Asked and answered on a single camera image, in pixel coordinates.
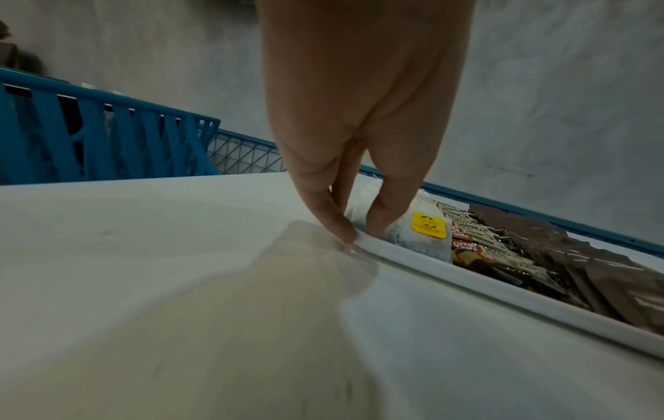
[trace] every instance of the human hand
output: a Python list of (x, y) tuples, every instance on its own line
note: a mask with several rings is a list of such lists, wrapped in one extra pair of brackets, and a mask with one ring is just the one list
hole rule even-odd
[(452, 110), (472, 1), (261, 0), (270, 126), (303, 202), (343, 242), (362, 155), (385, 175), (379, 237), (431, 168)]

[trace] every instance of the gray floor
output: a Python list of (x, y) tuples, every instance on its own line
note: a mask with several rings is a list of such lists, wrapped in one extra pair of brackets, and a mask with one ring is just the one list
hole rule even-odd
[[(271, 139), (239, 0), (0, 0), (0, 19), (53, 77)], [(661, 0), (477, 0), (427, 181), (664, 244), (663, 51)]]

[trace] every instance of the blue basket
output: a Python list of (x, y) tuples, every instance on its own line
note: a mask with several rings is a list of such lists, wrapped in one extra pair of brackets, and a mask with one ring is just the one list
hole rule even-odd
[(0, 181), (218, 174), (219, 120), (0, 68)]

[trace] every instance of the yellow label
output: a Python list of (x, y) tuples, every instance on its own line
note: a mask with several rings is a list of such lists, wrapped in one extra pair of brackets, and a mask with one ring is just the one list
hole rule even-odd
[(445, 221), (440, 217), (429, 216), (422, 212), (413, 213), (413, 230), (417, 233), (433, 236), (434, 238), (445, 239), (448, 233), (445, 231)]

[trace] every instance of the table surface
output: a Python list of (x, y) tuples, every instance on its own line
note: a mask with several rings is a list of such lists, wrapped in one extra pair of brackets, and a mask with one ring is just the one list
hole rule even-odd
[(0, 213), (2, 418), (664, 412), (661, 360), (341, 246), (287, 174), (2, 187)]

